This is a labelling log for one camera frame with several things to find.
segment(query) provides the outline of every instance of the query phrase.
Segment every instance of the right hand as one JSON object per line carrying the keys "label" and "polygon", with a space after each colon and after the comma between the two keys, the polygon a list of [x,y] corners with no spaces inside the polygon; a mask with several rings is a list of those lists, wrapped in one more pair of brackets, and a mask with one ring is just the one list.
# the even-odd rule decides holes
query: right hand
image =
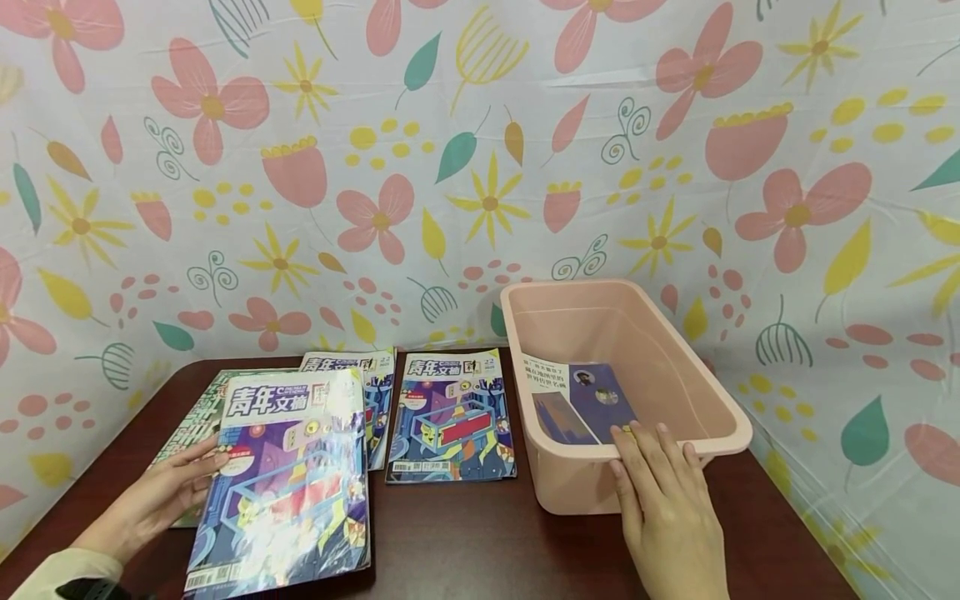
{"label": "right hand", "polygon": [[623,537],[651,600],[729,600],[723,530],[693,444],[677,445],[638,422],[634,438],[612,427],[621,460],[610,463]]}

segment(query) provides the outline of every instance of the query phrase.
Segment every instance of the illustrated cover art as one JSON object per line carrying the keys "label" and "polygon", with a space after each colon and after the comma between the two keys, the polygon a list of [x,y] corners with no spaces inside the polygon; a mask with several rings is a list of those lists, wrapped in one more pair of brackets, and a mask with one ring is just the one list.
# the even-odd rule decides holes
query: illustrated cover art
{"label": "illustrated cover art", "polygon": [[613,444],[612,426],[630,431],[636,414],[610,365],[565,365],[524,354],[523,367],[540,428],[554,441]]}
{"label": "illustrated cover art", "polygon": [[516,477],[498,350],[408,354],[387,483]]}
{"label": "illustrated cover art", "polygon": [[370,565],[357,369],[233,377],[184,598],[220,600]]}
{"label": "illustrated cover art", "polygon": [[356,367],[362,372],[369,470],[381,470],[387,462],[395,363],[393,348],[375,352],[307,352],[300,363],[301,371],[335,371]]}
{"label": "illustrated cover art", "polygon": [[[197,442],[202,442],[220,429],[220,417],[224,413],[227,382],[230,381],[231,377],[295,371],[296,369],[224,369],[218,372],[210,385],[206,387],[206,391],[200,394],[197,403],[193,405],[190,412],[177,426],[167,443],[160,449],[150,466],[152,467],[174,454],[183,452]],[[203,511],[203,506],[190,509],[171,525],[171,529],[196,527],[200,524],[200,515]]]}

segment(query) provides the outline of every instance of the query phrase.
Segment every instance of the blue magazine cover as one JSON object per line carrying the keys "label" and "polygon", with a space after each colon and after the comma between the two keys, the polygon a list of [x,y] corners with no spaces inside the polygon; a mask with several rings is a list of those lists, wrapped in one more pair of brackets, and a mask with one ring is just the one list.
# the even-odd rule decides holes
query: blue magazine cover
{"label": "blue magazine cover", "polygon": [[233,377],[184,598],[219,600],[370,565],[360,371]]}
{"label": "blue magazine cover", "polygon": [[395,363],[393,348],[374,352],[307,352],[300,363],[301,371],[335,371],[356,367],[362,372],[369,470],[381,470],[387,461]]}
{"label": "blue magazine cover", "polygon": [[408,354],[387,483],[516,477],[500,353]]}

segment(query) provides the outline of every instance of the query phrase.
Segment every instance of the plastic storage bin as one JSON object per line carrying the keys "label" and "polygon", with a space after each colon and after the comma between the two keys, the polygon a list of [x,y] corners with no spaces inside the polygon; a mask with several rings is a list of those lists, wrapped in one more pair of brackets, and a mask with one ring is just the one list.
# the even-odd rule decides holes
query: plastic storage bin
{"label": "plastic storage bin", "polygon": [[523,354],[557,363],[607,363],[637,420],[663,422],[701,460],[734,454],[753,427],[643,290],[625,279],[518,283],[500,295],[520,416],[540,505],[554,515],[618,513],[612,444],[572,445],[541,427]]}

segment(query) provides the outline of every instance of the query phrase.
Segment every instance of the sleeve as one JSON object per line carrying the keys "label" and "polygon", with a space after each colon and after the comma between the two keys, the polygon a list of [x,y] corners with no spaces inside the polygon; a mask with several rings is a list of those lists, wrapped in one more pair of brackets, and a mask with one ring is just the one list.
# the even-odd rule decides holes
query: sleeve
{"label": "sleeve", "polygon": [[119,582],[123,566],[112,557],[67,548],[47,557],[14,593],[11,600],[60,600],[57,588],[75,579],[109,579]]}

